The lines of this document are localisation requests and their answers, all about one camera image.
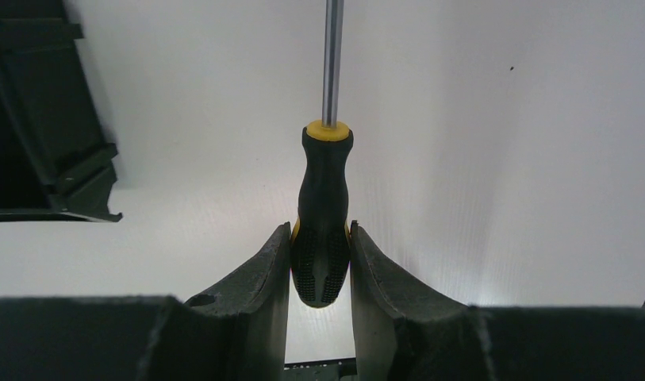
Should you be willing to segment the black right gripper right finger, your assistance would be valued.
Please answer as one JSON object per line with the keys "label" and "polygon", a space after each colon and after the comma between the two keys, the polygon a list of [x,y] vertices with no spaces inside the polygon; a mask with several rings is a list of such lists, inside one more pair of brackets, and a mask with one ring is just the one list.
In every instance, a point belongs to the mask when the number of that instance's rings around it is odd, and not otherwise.
{"label": "black right gripper right finger", "polygon": [[361,380],[460,380],[466,306],[392,261],[351,223],[351,313]]}

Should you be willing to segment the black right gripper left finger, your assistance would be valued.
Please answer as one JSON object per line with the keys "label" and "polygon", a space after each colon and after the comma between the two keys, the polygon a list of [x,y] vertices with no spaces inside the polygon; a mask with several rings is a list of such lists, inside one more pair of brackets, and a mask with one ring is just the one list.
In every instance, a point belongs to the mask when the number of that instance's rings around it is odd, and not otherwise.
{"label": "black right gripper left finger", "polygon": [[215,325],[209,360],[220,380],[280,380],[290,295],[290,223],[249,260],[185,304]]}

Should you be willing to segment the black and yellow screwdriver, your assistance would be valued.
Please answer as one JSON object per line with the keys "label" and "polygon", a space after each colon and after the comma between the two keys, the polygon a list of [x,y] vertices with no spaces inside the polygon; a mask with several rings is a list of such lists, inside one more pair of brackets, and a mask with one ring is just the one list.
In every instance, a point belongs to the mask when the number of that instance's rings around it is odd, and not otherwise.
{"label": "black and yellow screwdriver", "polygon": [[306,169],[291,234],[291,271],[299,298],[312,308],[336,301],[350,260],[347,225],[347,159],[354,144],[338,119],[344,2],[328,1],[325,12],[321,119],[302,131]]}

